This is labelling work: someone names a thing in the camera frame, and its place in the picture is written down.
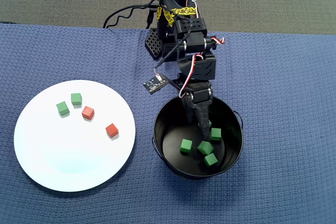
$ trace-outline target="black bowl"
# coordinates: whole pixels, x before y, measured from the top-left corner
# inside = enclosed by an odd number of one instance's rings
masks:
[[[170,100],[158,113],[154,124],[154,149],[165,164],[182,177],[203,179],[223,173],[236,163],[243,148],[243,121],[240,126],[235,113],[225,102],[213,98],[209,119],[212,127],[222,129],[222,139],[211,141],[218,163],[210,167],[205,165],[204,155],[197,150],[204,140],[201,129],[196,119],[188,123],[180,98]],[[180,152],[184,138],[193,141],[190,153]]]

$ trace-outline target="red cube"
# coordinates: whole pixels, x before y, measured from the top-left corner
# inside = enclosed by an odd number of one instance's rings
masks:
[[[110,137],[114,137],[117,134],[119,134],[119,131],[118,131],[117,127],[115,127],[114,124],[111,124],[111,125],[107,126],[106,131],[107,131],[107,134],[109,134]]]
[[[92,117],[93,117],[93,115],[94,115],[94,109],[85,106],[85,108],[84,108],[83,111],[82,111],[82,116],[83,116],[84,118],[86,118],[86,119],[91,120]]]

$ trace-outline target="foam cube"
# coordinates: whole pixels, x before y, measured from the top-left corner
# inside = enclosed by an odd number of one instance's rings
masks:
[[[81,105],[82,104],[82,96],[80,93],[71,94],[71,103],[72,105]]]
[[[68,114],[70,112],[69,108],[68,108],[68,106],[65,102],[58,103],[58,104],[56,104],[56,106],[57,106],[57,109],[58,109],[58,112],[59,112],[60,115],[65,115],[65,114]]]
[[[215,154],[211,153],[210,155],[207,155],[205,158],[204,158],[204,162],[206,164],[207,167],[213,165],[213,164],[216,164],[218,162]]]
[[[189,153],[191,151],[192,144],[193,141],[188,139],[182,139],[180,151]]]
[[[117,127],[115,127],[114,124],[111,124],[111,125],[107,126],[106,127],[106,132],[107,132],[107,134],[109,134],[110,137],[114,137],[114,136],[119,134],[119,131],[118,131]]]
[[[93,115],[94,115],[94,109],[85,106],[85,108],[84,108],[83,111],[82,111],[82,116],[83,116],[84,118],[86,118],[86,119],[91,120],[92,117],[93,117]]]
[[[198,125],[198,127],[200,127],[200,125],[199,125],[200,123],[198,123],[197,125]],[[211,127],[211,125],[212,125],[212,122],[209,120],[209,127]]]
[[[222,138],[222,130],[218,128],[212,128],[210,131],[210,139],[214,141],[220,141]]]
[[[209,155],[214,151],[214,147],[211,143],[207,141],[201,141],[200,145],[197,147],[197,149],[203,154],[203,155]]]

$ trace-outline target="circuit board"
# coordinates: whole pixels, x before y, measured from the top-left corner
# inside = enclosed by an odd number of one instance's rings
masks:
[[[162,89],[168,84],[167,79],[164,75],[159,74],[158,76],[153,77],[149,81],[145,82],[143,85],[149,92],[149,94],[154,94],[155,92]]]

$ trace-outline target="green cube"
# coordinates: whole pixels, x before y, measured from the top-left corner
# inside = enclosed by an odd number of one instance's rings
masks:
[[[71,94],[71,103],[72,105],[81,105],[82,104],[82,96],[80,93]]]
[[[201,141],[200,145],[197,147],[197,149],[203,154],[203,155],[209,155],[214,151],[214,147],[211,143],[207,141]]]
[[[191,151],[191,146],[193,144],[193,141],[188,140],[188,139],[183,139],[181,143],[181,152],[186,152],[189,153]]]
[[[211,153],[210,155],[207,155],[204,158],[204,162],[205,162],[206,166],[209,167],[213,164],[216,164],[218,162],[218,160],[216,159],[215,154]]]
[[[200,124],[200,123],[197,124],[198,127],[200,126],[199,124]],[[212,125],[212,122],[209,120],[209,127],[211,127],[211,125]]]
[[[214,141],[220,141],[222,138],[222,130],[218,128],[212,128],[210,131],[210,139]]]
[[[58,104],[56,104],[56,106],[57,106],[57,109],[58,109],[58,112],[59,112],[60,115],[65,115],[65,114],[68,114],[70,112],[69,108],[68,108],[68,106],[65,102],[58,103]]]

